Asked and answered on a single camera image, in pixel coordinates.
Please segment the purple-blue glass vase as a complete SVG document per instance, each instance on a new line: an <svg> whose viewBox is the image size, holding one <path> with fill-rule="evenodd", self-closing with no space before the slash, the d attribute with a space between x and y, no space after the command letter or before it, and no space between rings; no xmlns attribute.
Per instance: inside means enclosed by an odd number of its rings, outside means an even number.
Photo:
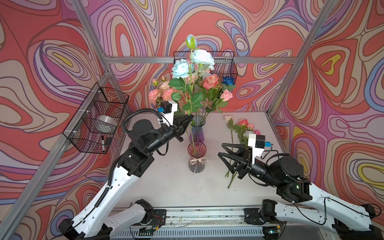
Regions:
<svg viewBox="0 0 384 240"><path fill-rule="evenodd" d="M206 119L202 116L195 116L191 122L190 141L204 143L205 135L203 127L206 124Z"/></svg>

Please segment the red-grey glass vase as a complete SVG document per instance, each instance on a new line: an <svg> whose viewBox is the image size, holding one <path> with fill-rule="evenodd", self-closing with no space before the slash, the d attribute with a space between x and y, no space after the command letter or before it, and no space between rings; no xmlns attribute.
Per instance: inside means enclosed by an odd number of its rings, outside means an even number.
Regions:
<svg viewBox="0 0 384 240"><path fill-rule="evenodd" d="M190 155L188 166L191 172L198 174L206 168L206 164L209 161L205 157L206 153L207 147L202 142L194 142L188 146L188 154Z"/></svg>

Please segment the large pink rose stem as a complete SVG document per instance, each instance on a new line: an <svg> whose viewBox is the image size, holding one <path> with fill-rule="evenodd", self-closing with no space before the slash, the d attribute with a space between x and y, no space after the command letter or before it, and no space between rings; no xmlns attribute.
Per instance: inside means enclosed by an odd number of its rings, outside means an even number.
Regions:
<svg viewBox="0 0 384 240"><path fill-rule="evenodd" d="M219 93L221 88L219 86L219 77L216 74L207 76L203 81L203 93L204 93L204 110L206 111L205 117L209 113L218 109L219 105Z"/></svg>

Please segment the light blue rose spray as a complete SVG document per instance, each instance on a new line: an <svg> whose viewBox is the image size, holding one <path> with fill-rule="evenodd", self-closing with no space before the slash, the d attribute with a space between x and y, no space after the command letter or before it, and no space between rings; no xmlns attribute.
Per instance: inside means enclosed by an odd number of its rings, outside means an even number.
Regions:
<svg viewBox="0 0 384 240"><path fill-rule="evenodd" d="M189 52L185 58L176 60L172 67L170 86L176 90L172 99L179 105L182 113L206 119L203 81L213 74L215 60L208 51L198 48L194 35L187 36L186 45Z"/></svg>

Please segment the blue rose stem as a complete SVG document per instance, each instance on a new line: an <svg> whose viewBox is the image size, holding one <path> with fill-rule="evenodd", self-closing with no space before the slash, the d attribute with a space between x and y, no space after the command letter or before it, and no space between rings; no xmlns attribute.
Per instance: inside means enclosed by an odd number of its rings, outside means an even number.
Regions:
<svg viewBox="0 0 384 240"><path fill-rule="evenodd" d="M222 86L223 90L231 92L236 88L235 79L233 77L223 77Z"/></svg>

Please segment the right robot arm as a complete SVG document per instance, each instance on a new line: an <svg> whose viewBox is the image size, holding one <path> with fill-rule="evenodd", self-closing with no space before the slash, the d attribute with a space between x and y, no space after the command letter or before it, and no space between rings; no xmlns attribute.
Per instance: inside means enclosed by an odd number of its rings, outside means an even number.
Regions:
<svg viewBox="0 0 384 240"><path fill-rule="evenodd" d="M289 154L275 154L268 165L257 159L254 148L222 144L219 153L231 173L256 178L261 185L276 188L288 205L263 200L258 209L245 209L245 222L250 225L293 222L319 227L337 234L342 240L382 240L382 231L372 219L380 215L373 204L354 205L320 189L304 177L304 168Z"/></svg>

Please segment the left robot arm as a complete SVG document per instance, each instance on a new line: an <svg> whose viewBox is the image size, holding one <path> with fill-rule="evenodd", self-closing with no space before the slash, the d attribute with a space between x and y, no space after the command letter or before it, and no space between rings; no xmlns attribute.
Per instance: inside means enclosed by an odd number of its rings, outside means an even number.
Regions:
<svg viewBox="0 0 384 240"><path fill-rule="evenodd" d="M143 199L118 214L110 213L153 163L154 152L168 146L172 139L182 142L182 136L194 118L182 115L170 121L160 113L154 114L159 118L159 129L147 119L136 121L131 130L122 126L131 140L129 148L113 162L107 182L92 201L75 217L59 224L62 236L68 240L110 240L128 227L152 222L153 207Z"/></svg>

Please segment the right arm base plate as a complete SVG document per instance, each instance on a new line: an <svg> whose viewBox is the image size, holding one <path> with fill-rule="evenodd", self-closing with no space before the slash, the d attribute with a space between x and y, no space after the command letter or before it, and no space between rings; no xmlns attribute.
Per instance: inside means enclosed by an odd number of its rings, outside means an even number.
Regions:
<svg viewBox="0 0 384 240"><path fill-rule="evenodd" d="M286 224L276 217L275 207L245 208L245 219L247 224L261 226L264 224Z"/></svg>

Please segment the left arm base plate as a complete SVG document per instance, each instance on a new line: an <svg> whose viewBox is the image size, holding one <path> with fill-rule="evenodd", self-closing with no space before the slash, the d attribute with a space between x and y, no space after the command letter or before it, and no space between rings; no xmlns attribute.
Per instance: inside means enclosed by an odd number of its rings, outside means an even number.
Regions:
<svg viewBox="0 0 384 240"><path fill-rule="evenodd" d="M166 216L166 209L154 209L146 213L140 224L142 226L151 226L152 228L161 227L166 223Z"/></svg>

